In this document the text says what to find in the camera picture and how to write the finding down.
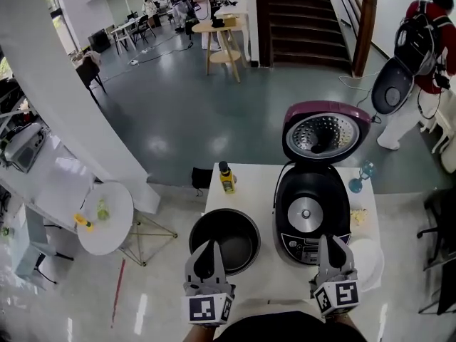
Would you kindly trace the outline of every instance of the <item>robotic hand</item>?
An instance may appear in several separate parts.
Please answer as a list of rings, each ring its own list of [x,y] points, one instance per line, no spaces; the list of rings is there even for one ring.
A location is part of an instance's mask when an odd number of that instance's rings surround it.
[[[228,321],[235,285],[227,282],[220,245],[210,240],[185,264],[182,312],[190,324],[218,327]]]
[[[338,237],[324,234],[318,243],[318,273],[310,281],[323,318],[344,314],[359,305],[358,272],[353,252]]]

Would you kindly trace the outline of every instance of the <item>rice cooker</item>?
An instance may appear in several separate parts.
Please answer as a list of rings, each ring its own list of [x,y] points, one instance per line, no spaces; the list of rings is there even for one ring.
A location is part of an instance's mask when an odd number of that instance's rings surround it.
[[[274,236],[281,254],[300,264],[316,265],[322,234],[348,243],[350,204],[331,164],[359,147],[370,123],[366,112],[344,103],[310,101],[288,109],[282,147],[294,165],[285,169],[283,177],[279,175],[274,193]]]

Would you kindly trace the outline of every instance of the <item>rice cooker lid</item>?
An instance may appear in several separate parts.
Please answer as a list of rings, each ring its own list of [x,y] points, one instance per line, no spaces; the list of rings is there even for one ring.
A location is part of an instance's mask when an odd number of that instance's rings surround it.
[[[295,162],[339,162],[364,141],[370,123],[369,114],[352,105],[333,101],[298,103],[285,115],[282,147]]]

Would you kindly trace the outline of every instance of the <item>rice cooker control panel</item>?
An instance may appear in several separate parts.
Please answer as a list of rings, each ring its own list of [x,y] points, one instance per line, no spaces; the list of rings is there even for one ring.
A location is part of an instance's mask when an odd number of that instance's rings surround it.
[[[351,234],[345,234],[339,238],[346,244],[350,241]],[[281,234],[283,245],[286,251],[291,255],[291,258],[300,264],[317,265],[318,242],[320,239],[298,238],[289,236],[285,233]]]

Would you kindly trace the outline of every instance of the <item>sneaker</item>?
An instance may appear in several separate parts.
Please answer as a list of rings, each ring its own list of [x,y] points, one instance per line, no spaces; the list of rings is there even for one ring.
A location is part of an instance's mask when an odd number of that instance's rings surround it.
[[[400,143],[399,142],[393,142],[393,143],[388,143],[388,141],[385,141],[383,138],[382,138],[382,135],[380,135],[378,138],[377,138],[377,144],[380,146],[380,147],[383,147],[383,148],[386,148],[387,150],[392,150],[392,151],[396,151],[400,148]]]

